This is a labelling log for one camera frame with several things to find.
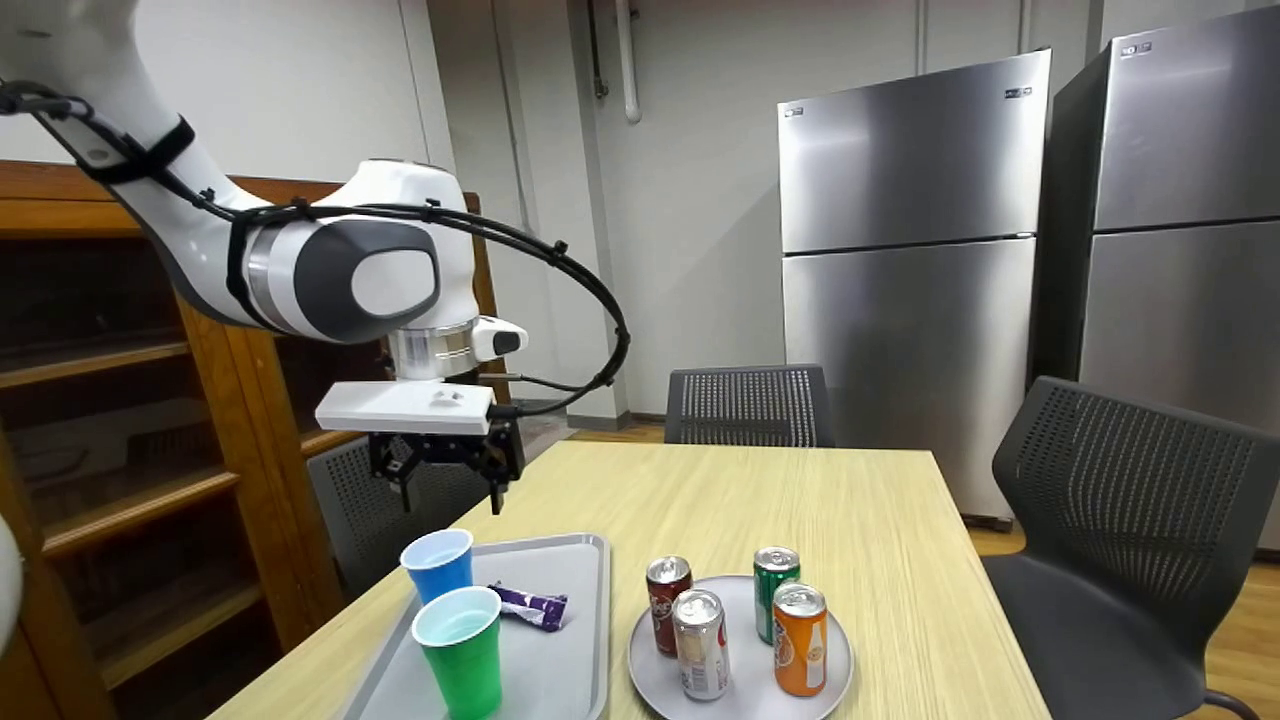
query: plastic cup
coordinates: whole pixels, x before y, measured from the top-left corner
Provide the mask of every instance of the plastic cup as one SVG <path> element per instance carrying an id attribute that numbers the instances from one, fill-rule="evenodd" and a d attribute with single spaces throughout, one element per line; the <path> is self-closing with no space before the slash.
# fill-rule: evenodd
<path id="1" fill-rule="evenodd" d="M 451 586 L 470 585 L 470 533 L 463 529 L 438 529 L 418 540 L 410 540 L 398 553 L 398 566 L 410 574 L 417 594 L 433 602 L 437 594 Z"/>
<path id="2" fill-rule="evenodd" d="M 410 616 L 446 717 L 479 720 L 505 705 L 501 594 L 485 585 L 437 594 Z"/>

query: tray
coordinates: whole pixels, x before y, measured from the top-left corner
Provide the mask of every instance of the tray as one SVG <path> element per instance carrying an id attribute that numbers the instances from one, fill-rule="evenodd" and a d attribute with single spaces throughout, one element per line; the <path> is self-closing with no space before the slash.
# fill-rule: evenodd
<path id="1" fill-rule="evenodd" d="M 857 661 L 835 616 L 827 616 L 827 686 L 818 697 L 786 697 L 772 678 L 772 648 L 755 635 L 755 585 L 752 574 L 702 574 L 725 602 L 727 644 L 727 691 L 715 705 L 685 697 L 679 665 L 656 652 L 651 616 L 643 612 L 633 629 L 626 677 L 643 705 L 659 717 L 693 720 L 786 720 L 786 717 L 833 717 L 851 686 Z"/>
<path id="2" fill-rule="evenodd" d="M 505 621 L 505 710 L 521 720 L 595 720 L 609 705 L 609 544 L 604 535 L 548 535 L 528 544 L 474 544 L 474 585 L 512 585 L 536 594 L 568 594 L 558 631 Z M 446 717 L 433 668 L 407 635 L 407 599 L 386 644 L 364 672 L 344 717 Z"/>

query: green cup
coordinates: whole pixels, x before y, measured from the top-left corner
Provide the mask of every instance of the green cup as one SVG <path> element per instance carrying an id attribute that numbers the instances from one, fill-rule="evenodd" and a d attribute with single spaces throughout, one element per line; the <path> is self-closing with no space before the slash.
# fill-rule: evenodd
<path id="1" fill-rule="evenodd" d="M 501 594 L 485 585 L 451 586 L 410 616 L 437 686 L 454 720 L 494 717 L 505 705 Z"/>

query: door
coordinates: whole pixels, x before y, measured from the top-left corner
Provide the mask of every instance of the door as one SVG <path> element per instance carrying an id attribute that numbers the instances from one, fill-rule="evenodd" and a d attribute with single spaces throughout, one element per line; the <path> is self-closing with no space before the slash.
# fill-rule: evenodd
<path id="1" fill-rule="evenodd" d="M 1030 239 L 786 257 L 786 358 L 825 364 L 835 443 L 932 449 L 959 513 L 1025 401 Z"/>
<path id="2" fill-rule="evenodd" d="M 1280 217 L 1280 7 L 1113 44 L 1095 228 Z"/>
<path id="3" fill-rule="evenodd" d="M 780 105 L 782 253 L 1034 230 L 1049 53 Z"/>
<path id="4" fill-rule="evenodd" d="M 1280 221 L 1091 243 L 1080 379 L 1280 437 Z M 1264 549 L 1280 549 L 1280 498 Z"/>

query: purple object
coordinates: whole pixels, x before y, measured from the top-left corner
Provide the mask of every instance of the purple object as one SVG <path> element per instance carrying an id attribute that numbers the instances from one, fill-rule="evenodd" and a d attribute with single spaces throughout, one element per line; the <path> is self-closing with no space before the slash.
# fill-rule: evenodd
<path id="1" fill-rule="evenodd" d="M 487 586 L 505 599 L 506 621 L 533 623 L 541 631 L 563 629 L 568 594 L 528 594 L 505 585 L 487 585 Z"/>

